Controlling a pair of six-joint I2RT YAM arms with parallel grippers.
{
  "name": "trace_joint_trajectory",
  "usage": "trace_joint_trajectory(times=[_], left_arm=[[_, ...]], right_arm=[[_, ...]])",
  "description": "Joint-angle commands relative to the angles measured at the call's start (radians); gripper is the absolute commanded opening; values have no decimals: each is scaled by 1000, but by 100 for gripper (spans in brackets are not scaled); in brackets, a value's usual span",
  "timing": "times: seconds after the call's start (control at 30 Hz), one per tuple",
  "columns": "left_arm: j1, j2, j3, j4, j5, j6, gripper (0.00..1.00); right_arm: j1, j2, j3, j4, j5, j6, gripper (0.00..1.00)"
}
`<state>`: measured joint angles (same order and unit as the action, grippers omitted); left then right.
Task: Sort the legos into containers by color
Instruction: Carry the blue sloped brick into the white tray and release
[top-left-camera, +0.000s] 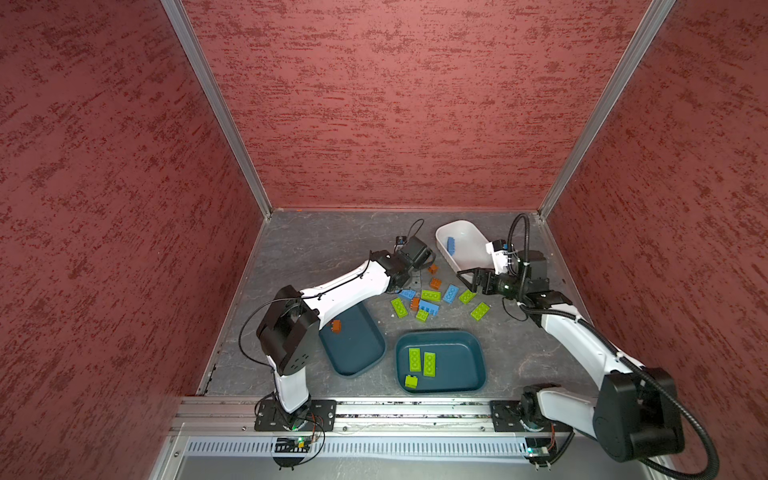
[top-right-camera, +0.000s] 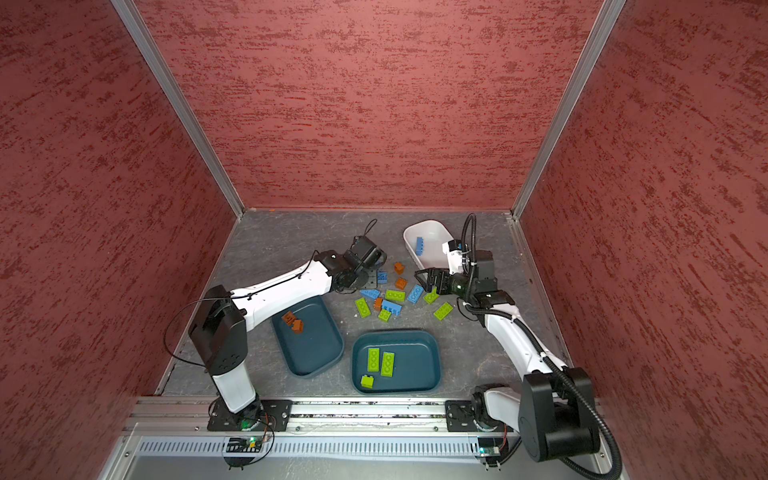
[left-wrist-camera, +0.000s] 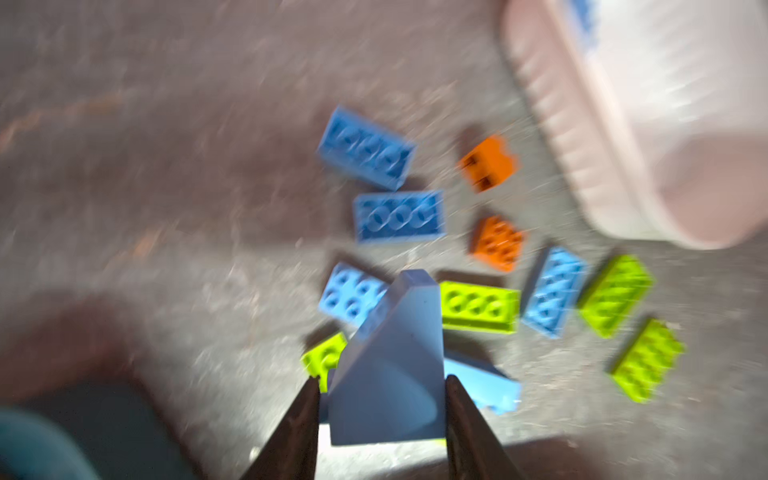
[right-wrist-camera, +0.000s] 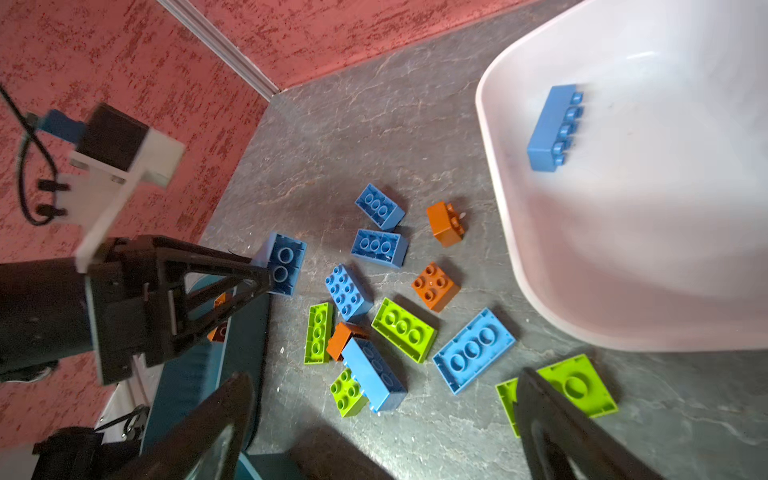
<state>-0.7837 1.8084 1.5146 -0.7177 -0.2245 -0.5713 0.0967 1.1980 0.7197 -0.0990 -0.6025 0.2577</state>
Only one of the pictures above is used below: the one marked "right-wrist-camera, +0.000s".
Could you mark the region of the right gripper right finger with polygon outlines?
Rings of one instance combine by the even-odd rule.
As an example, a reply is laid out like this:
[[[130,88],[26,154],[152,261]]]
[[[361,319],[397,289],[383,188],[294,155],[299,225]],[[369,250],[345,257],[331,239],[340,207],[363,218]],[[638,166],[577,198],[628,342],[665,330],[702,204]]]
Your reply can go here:
[[[518,378],[515,417],[533,479],[659,479],[535,370]]]

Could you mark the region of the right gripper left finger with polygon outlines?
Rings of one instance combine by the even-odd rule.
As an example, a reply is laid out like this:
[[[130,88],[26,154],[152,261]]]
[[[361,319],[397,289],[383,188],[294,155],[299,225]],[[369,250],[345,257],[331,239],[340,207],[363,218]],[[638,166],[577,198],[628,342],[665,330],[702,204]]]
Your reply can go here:
[[[236,373],[151,450],[113,479],[232,479],[254,406],[247,373]]]

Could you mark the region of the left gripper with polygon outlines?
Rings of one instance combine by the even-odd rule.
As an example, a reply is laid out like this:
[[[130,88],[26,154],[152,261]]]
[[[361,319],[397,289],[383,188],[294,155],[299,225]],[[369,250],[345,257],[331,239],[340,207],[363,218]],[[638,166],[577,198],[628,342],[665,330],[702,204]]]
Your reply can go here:
[[[160,250],[169,250],[167,260]],[[188,293],[188,274],[218,277]],[[237,287],[245,283],[247,287]],[[258,368],[267,338],[273,286],[266,267],[236,254],[166,236],[113,237],[96,250],[85,274],[91,342],[102,384],[133,375],[135,355],[156,366],[206,341],[227,322],[223,365]],[[218,308],[222,293],[230,298]]]

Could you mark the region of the blue slope brick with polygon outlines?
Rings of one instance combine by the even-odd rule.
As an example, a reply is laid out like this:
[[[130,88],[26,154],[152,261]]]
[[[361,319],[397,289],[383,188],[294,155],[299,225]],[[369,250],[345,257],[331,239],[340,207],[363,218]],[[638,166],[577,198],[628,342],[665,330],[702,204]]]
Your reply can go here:
[[[271,232],[251,264],[267,268],[272,278],[271,294],[292,296],[301,272],[307,244],[291,237]]]

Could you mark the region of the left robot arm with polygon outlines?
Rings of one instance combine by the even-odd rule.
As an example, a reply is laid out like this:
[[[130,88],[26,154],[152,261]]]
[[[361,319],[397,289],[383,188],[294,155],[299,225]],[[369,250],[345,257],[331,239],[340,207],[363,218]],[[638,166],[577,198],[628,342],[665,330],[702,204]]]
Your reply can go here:
[[[104,385],[132,359],[172,360],[273,286],[250,259],[164,236],[110,238],[85,272],[72,258],[1,267],[1,378],[91,351]]]

